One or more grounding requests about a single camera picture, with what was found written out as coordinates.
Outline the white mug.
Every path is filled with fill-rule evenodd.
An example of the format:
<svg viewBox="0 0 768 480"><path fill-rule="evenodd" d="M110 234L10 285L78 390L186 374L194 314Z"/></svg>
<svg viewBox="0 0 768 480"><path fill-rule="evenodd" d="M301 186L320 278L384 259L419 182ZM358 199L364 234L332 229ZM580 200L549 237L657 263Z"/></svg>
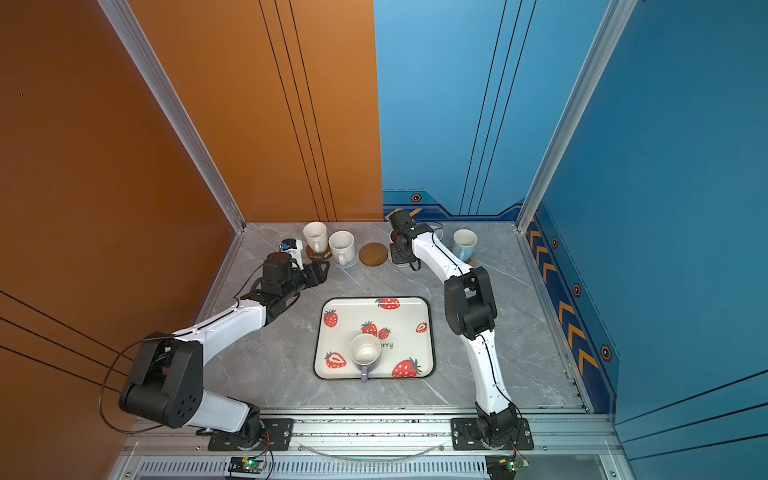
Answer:
<svg viewBox="0 0 768 480"><path fill-rule="evenodd" d="M332 258L336 257L342 264L350 261L357 254L354 235L345 230L334 232L328 240Z"/></svg>
<svg viewBox="0 0 768 480"><path fill-rule="evenodd" d="M302 233L306 246L315 254L324 254L328 250L328 230L323 222L307 223Z"/></svg>

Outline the light blue mug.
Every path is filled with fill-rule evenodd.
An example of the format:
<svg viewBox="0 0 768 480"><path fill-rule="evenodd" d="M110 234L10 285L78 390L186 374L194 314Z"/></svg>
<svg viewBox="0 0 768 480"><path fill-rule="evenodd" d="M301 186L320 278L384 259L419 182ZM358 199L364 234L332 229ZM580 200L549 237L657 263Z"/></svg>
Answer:
<svg viewBox="0 0 768 480"><path fill-rule="evenodd" d="M453 234L452 253L462 262L467 263L475 251L477 234L470 229L459 229Z"/></svg>

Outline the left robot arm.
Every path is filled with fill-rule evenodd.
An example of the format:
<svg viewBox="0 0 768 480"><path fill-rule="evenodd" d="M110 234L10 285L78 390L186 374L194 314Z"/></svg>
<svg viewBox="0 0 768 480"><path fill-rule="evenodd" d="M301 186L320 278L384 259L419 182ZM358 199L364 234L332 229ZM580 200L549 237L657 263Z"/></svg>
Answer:
<svg viewBox="0 0 768 480"><path fill-rule="evenodd" d="M323 284L330 263L307 264L296 249L269 254L248 292L232 307L172 334L152 334L138 352L119 398L122 411L169 428L191 426L240 449L261 448L258 406L204 388L204 367L221 351L275 321L301 292Z"/></svg>

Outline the light wooden round coaster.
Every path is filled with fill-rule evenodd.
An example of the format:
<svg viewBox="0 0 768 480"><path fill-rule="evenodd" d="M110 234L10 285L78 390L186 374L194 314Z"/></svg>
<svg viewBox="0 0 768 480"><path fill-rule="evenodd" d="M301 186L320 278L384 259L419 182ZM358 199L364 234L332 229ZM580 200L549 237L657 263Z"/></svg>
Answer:
<svg viewBox="0 0 768 480"><path fill-rule="evenodd" d="M370 242L360 249L359 258L368 267L381 266L389 259L389 249L384 244Z"/></svg>

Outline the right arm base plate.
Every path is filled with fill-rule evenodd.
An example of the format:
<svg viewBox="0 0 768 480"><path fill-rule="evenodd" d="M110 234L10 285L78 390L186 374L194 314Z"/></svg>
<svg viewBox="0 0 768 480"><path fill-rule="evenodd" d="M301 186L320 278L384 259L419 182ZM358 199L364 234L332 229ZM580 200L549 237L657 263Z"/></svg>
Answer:
<svg viewBox="0 0 768 480"><path fill-rule="evenodd" d="M491 447L482 439L476 418L453 418L450 421L453 449L469 450L516 450L532 451L535 448L533 434L527 419L522 419L522 426L503 446Z"/></svg>

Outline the lavender mug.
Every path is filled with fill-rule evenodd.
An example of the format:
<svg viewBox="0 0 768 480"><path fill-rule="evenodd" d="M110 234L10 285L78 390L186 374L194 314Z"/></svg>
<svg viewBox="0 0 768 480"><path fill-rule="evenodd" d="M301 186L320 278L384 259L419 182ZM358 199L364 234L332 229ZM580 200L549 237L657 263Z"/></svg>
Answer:
<svg viewBox="0 0 768 480"><path fill-rule="evenodd" d="M377 336L362 333L350 343L350 358L360 370L360 381L366 383L381 356L381 342Z"/></svg>

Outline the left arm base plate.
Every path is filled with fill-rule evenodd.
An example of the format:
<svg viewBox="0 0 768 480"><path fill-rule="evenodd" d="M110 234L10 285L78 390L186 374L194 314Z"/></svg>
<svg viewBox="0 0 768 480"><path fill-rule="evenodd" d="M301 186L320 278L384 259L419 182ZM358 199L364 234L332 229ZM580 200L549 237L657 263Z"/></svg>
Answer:
<svg viewBox="0 0 768 480"><path fill-rule="evenodd" d="M272 452L289 450L293 436L293 418L261 419L259 430L254 438L246 438L235 433L214 431L209 438L209 451L255 451L256 453L269 447Z"/></svg>

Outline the light blue rope coaster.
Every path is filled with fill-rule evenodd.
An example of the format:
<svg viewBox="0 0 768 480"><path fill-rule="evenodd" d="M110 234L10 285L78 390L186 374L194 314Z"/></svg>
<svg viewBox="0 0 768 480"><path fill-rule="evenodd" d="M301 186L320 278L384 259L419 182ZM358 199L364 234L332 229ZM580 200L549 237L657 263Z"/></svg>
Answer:
<svg viewBox="0 0 768 480"><path fill-rule="evenodd" d="M344 264L340 263L336 257L333 257L332 261L333 261L333 264L336 267L338 267L340 269L348 269L348 268L354 267L355 265L357 265L359 263L359 256L356 255L350 261L348 261L348 262L346 262Z"/></svg>

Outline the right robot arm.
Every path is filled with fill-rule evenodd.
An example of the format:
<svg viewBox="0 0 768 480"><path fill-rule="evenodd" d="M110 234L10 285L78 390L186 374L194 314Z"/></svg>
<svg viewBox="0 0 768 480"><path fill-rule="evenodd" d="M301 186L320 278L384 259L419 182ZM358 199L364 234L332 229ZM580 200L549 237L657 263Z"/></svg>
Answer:
<svg viewBox="0 0 768 480"><path fill-rule="evenodd" d="M460 260L429 224L417 222L408 211L396 210L388 220L393 263L426 266L443 282L446 321L470 361L481 441L490 449L501 449L520 432L523 418L506 388L496 352L498 309L490 276L485 268Z"/></svg>

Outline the dark glossy wooden coaster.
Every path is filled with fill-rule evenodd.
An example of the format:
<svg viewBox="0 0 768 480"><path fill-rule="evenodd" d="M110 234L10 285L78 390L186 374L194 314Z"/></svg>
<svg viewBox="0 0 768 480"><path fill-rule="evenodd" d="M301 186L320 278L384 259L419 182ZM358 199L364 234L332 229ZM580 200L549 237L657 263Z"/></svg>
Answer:
<svg viewBox="0 0 768 480"><path fill-rule="evenodd" d="M317 252L313 250L309 245L307 245L304 249L304 252L311 261L329 261L332 258L332 251L330 247L327 247L322 252Z"/></svg>

